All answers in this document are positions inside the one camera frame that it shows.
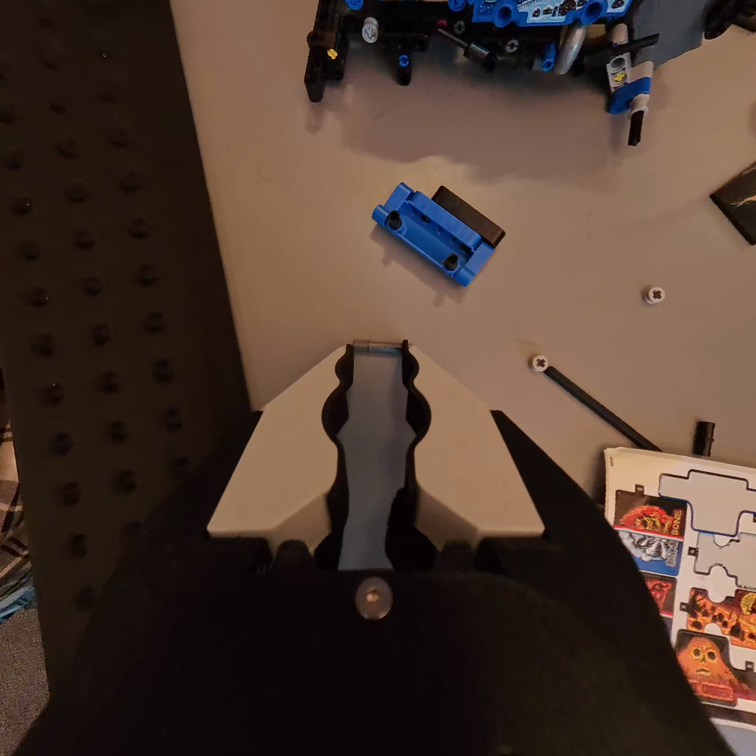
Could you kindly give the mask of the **blue panel piece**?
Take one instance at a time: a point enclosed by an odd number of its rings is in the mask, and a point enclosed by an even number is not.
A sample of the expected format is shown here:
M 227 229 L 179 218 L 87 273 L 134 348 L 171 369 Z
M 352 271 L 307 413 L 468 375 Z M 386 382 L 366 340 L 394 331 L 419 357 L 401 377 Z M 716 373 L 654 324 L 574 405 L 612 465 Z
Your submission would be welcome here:
M 506 236 L 498 223 L 445 185 L 429 196 L 401 182 L 371 218 L 462 288 L 480 275 Z

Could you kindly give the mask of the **black flat tile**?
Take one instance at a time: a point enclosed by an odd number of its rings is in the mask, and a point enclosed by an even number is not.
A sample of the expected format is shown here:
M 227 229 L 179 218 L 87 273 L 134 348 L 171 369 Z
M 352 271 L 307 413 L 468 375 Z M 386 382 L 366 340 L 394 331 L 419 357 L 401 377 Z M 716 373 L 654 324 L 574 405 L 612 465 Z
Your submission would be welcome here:
M 716 189 L 710 199 L 747 244 L 754 246 L 755 163 Z

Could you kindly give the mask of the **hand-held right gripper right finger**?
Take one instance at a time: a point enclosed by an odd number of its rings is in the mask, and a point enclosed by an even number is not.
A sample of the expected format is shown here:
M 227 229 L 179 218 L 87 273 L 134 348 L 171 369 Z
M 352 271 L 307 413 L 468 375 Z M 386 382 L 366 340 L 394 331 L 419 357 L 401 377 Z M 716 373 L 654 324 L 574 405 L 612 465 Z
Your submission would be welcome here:
M 402 345 L 409 522 L 428 541 L 540 537 L 543 521 L 486 402 Z

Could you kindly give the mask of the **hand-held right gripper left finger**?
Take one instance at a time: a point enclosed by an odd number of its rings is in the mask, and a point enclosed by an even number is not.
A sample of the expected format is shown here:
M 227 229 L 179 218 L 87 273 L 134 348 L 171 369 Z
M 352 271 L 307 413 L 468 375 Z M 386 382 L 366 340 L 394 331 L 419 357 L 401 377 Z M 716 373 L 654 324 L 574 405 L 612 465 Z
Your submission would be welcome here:
M 262 409 L 207 525 L 213 538 L 326 539 L 341 529 L 340 428 L 354 367 L 331 352 Z

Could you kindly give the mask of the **black axle rod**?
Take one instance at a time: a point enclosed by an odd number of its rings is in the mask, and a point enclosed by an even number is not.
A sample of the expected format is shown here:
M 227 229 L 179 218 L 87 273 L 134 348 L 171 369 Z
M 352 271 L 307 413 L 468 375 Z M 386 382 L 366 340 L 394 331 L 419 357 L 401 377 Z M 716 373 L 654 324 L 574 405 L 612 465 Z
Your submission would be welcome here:
M 571 381 L 566 375 L 558 371 L 554 366 L 549 366 L 543 372 L 553 383 L 576 399 L 585 408 L 598 416 L 605 424 L 620 433 L 625 439 L 638 449 L 661 452 L 657 445 L 635 430 L 618 415 L 610 411 L 604 404 L 595 399 L 586 390 Z

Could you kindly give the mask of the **sticker sheet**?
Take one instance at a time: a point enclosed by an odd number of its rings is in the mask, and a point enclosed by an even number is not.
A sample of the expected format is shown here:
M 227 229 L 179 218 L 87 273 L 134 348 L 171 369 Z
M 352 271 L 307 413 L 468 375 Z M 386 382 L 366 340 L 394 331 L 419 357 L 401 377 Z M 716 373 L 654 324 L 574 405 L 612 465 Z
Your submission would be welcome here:
M 725 732 L 754 733 L 754 468 L 633 448 L 604 463 L 606 520 L 694 694 Z

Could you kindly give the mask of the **black perforated panel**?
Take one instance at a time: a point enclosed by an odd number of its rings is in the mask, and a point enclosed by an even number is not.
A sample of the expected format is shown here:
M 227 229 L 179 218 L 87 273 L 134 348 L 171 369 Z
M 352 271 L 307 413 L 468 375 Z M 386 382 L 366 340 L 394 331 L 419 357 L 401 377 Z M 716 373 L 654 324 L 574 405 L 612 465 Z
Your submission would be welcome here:
M 2 2 L 2 372 L 48 684 L 250 412 L 169 2 Z

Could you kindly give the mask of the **toy truck model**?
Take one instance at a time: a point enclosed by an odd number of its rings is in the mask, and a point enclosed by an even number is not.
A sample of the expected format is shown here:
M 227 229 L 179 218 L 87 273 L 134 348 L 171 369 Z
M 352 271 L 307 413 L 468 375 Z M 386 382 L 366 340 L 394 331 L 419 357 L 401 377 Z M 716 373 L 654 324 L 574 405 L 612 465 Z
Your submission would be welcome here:
M 343 79 L 349 43 L 380 44 L 407 86 L 412 56 L 445 39 L 494 71 L 499 65 L 557 76 L 606 72 L 607 112 L 628 117 L 628 145 L 638 146 L 652 78 L 664 63 L 697 49 L 731 26 L 754 26 L 754 2 L 632 1 L 320 1 L 304 85 L 317 103 Z

